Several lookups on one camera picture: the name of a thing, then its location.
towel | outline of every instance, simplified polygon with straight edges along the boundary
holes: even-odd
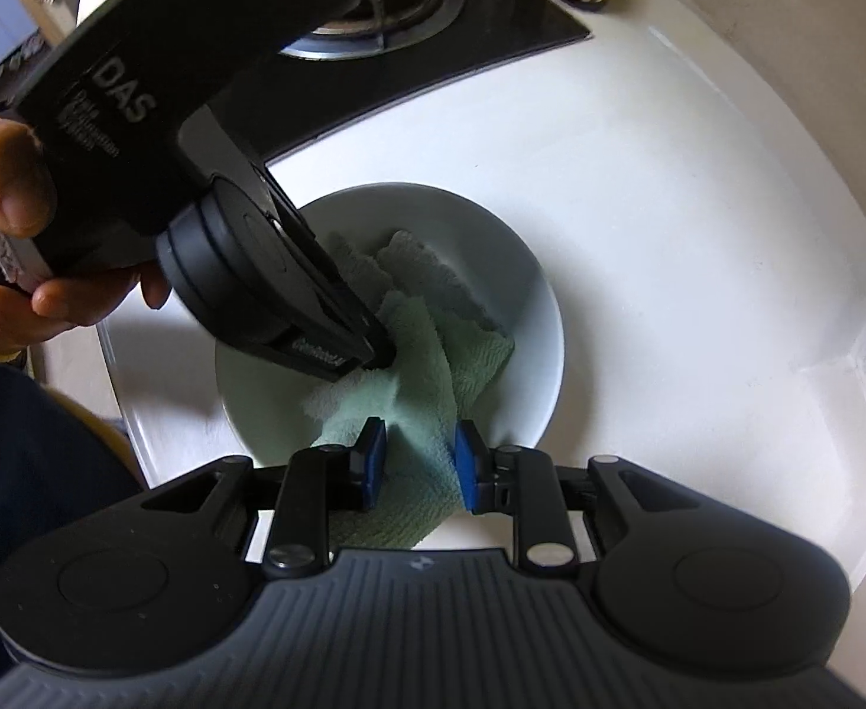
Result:
[[[387,422],[377,506],[330,516],[332,547],[415,547],[462,506],[450,442],[458,418],[494,380],[514,345],[452,270],[406,231],[373,256],[338,235],[327,252],[397,345],[384,370],[356,370],[302,402],[321,421],[312,445],[351,445],[364,421]]]

kitchen counter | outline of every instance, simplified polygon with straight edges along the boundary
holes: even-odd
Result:
[[[571,465],[622,454],[814,539],[857,583],[866,220],[773,90],[680,1],[578,18],[594,40],[421,94],[272,172],[299,206],[415,181],[492,210],[564,317],[543,448]],[[152,484],[245,452],[212,339],[178,301],[153,313],[133,295],[100,333]]]

gas stove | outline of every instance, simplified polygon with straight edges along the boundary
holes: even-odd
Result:
[[[211,106],[233,139],[270,160],[422,90],[589,34],[548,0],[360,0]]]

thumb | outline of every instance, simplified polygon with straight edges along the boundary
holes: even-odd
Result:
[[[32,131],[0,120],[0,231],[33,237],[51,220],[56,189]]]

human hand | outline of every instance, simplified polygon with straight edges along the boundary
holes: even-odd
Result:
[[[55,203],[56,188],[32,131],[0,120],[0,231],[35,237],[51,221]],[[0,353],[47,341],[76,325],[93,325],[138,284],[152,309],[160,309],[169,298],[170,286],[156,262],[50,279],[31,298],[0,286]]]

